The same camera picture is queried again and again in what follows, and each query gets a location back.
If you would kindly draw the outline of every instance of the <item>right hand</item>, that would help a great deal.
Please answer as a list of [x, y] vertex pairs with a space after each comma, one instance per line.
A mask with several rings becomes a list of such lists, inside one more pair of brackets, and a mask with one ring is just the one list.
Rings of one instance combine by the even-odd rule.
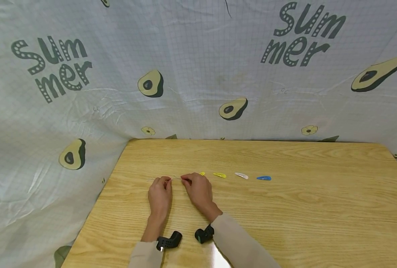
[[213, 202], [212, 184], [200, 174], [192, 173], [181, 176], [182, 184], [187, 190], [191, 203], [209, 220], [213, 222], [222, 211]]

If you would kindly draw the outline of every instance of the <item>wood grain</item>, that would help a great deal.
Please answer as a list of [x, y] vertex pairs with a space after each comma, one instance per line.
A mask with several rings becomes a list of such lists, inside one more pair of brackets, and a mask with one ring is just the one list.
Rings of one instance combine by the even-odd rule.
[[[384, 146], [152, 139], [128, 143], [63, 268], [127, 267], [149, 215], [146, 180], [202, 171], [219, 207], [283, 268], [397, 267], [397, 161]], [[164, 234], [184, 237], [162, 267], [229, 267], [194, 239], [207, 224], [173, 181]]]

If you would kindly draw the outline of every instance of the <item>string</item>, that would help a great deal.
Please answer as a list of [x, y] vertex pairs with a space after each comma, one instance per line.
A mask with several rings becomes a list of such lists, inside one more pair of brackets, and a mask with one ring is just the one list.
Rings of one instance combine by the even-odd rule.
[[175, 181], [175, 180], [180, 180], [181, 178], [176, 177], [175, 175], [172, 176], [172, 178], [170, 179], [170, 181]]

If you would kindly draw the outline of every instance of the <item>sleeve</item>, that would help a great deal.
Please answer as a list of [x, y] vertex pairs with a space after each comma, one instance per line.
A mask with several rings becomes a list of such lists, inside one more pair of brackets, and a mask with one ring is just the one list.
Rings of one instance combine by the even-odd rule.
[[130, 256], [128, 268], [160, 268], [163, 253], [155, 242], [138, 242]]
[[211, 224], [213, 241], [233, 268], [280, 268], [273, 257], [230, 215], [223, 213]]

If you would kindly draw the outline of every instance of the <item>avocado print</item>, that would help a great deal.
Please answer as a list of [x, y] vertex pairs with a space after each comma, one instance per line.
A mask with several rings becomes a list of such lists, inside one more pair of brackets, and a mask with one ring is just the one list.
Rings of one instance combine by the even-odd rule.
[[248, 105], [246, 98], [238, 98], [232, 102], [227, 102], [219, 107], [219, 115], [225, 120], [236, 120], [242, 116], [243, 111]]
[[58, 161], [66, 169], [77, 170], [85, 164], [85, 141], [76, 139], [60, 154]]
[[159, 98], [163, 95], [163, 76], [157, 70], [145, 74], [137, 82], [140, 92], [150, 98]]
[[109, 7], [109, 0], [101, 0], [103, 5], [105, 5], [106, 7]]
[[373, 90], [396, 71], [397, 57], [371, 65], [353, 80], [351, 90], [354, 92], [367, 92]]

